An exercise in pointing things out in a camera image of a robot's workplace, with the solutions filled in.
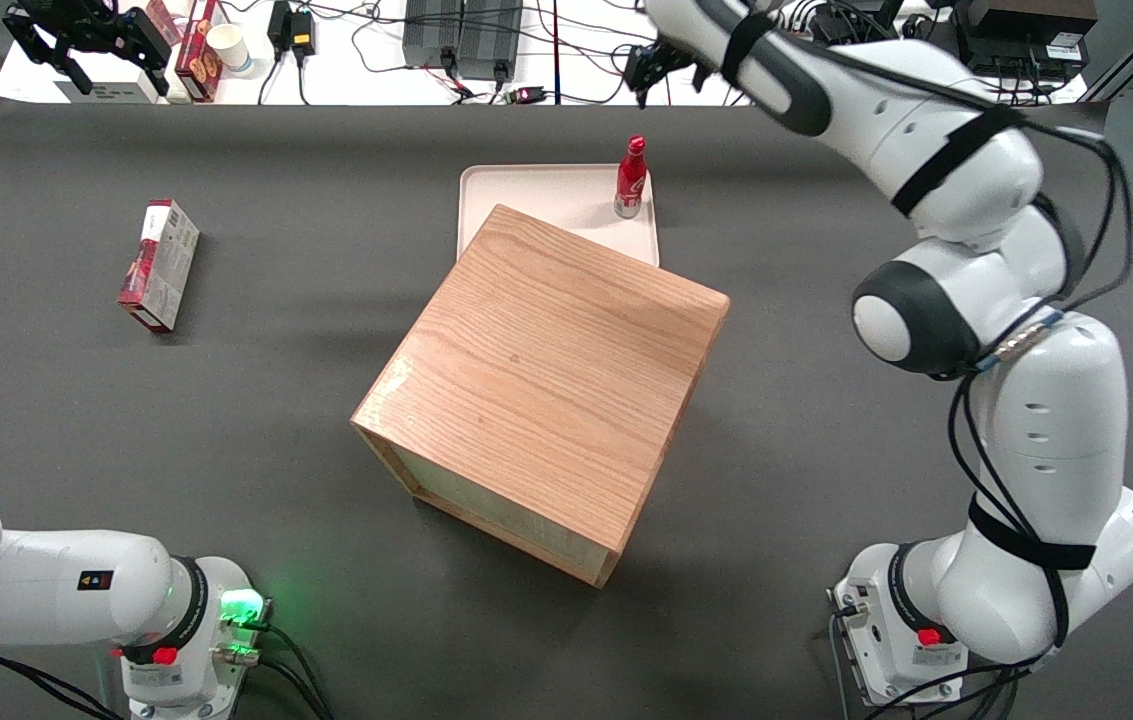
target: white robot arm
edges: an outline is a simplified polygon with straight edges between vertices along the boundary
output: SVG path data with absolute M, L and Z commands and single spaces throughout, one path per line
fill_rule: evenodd
M 0 520 L 0 647 L 108 642 L 131 712 L 229 717 L 264 600 L 223 557 L 170 556 L 113 530 L 18 532 Z
M 640 99 L 670 69 L 722 73 L 913 220 L 921 242 L 860 283 L 854 328 L 892 365 L 963 378 L 953 414 L 969 410 L 988 492 L 953 536 L 867 548 L 830 595 L 867 702 L 952 701 L 968 652 L 1040 662 L 1133 583 L 1122 351 L 1098 320 L 1049 306 L 1090 259 L 1040 195 L 1041 163 L 1014 113 L 955 101 L 976 99 L 965 88 L 978 81 L 936 46 L 816 49 L 755 11 L 770 6 L 647 0 L 659 40 L 625 78 Z M 895 68 L 942 94 L 892 82 Z

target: dark gray table mat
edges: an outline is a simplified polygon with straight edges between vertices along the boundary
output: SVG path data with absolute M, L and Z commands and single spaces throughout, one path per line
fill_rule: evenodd
M 734 307 L 594 591 L 411 501 L 347 420 L 452 264 L 461 170 L 613 161 L 631 132 L 663 265 Z M 1090 232 L 1100 168 L 1042 151 Z M 208 236 L 168 338 L 113 304 L 155 196 Z M 912 242 L 853 168 L 750 110 L 0 101 L 0 514 L 232 557 L 341 717 L 836 717 L 823 588 L 869 543 L 962 527 L 969 497 L 953 388 L 850 327 L 855 283 Z M 1133 486 L 1133 279 L 1092 312 L 1127 356 Z M 16 655 L 96 687 L 80 647 Z M 290 698 L 255 674 L 240 717 Z M 1019 705 L 1133 715 L 1133 588 Z M 0 670 L 0 715 L 73 711 Z

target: wooden box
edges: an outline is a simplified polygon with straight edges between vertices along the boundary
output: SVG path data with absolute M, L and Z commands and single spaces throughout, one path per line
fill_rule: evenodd
M 729 307 L 496 206 L 352 424 L 411 495 L 602 587 Z

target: black velcro strap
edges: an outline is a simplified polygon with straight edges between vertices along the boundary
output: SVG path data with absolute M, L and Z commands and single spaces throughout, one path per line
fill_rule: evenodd
M 891 204 L 905 217 L 913 213 L 918 202 L 921 202 L 931 190 L 940 187 L 945 179 L 965 163 L 985 143 L 1008 127 L 1019 124 L 1022 117 L 1019 110 L 1010 105 L 995 105 L 977 115 L 970 122 L 949 133 L 949 142 L 940 151 L 931 155 L 913 177 L 908 178 L 904 187 L 898 188 Z
M 1047 570 L 1085 570 L 1091 566 L 1091 557 L 1094 556 L 1093 544 L 1056 544 L 1024 537 L 994 518 L 983 507 L 979 507 L 973 497 L 970 498 L 969 515 L 974 528 L 979 530 L 983 537 L 988 537 L 988 542 L 1020 560 L 1040 565 Z
M 735 77 L 739 75 L 739 65 L 752 53 L 753 45 L 761 40 L 766 33 L 775 28 L 775 19 L 766 17 L 764 14 L 748 15 L 740 20 L 738 26 L 730 33 L 730 42 L 726 44 L 726 56 L 722 58 L 722 77 L 735 85 Z

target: power supply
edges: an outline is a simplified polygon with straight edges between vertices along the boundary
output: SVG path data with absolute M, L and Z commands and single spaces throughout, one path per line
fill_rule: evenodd
M 979 36 L 970 27 L 969 8 L 968 1 L 955 6 L 951 27 L 956 40 L 956 56 L 977 76 L 1063 83 L 1077 77 L 1090 60 L 1087 42 L 1081 39 L 1073 46 L 1060 46 L 1026 39 Z
M 457 54 L 460 76 L 511 81 L 520 31 L 521 0 L 465 0 Z
M 412 68 L 446 68 L 460 46 L 462 0 L 406 0 L 402 57 Z
M 1094 26 L 1094 0 L 970 0 L 973 36 L 1074 46 Z

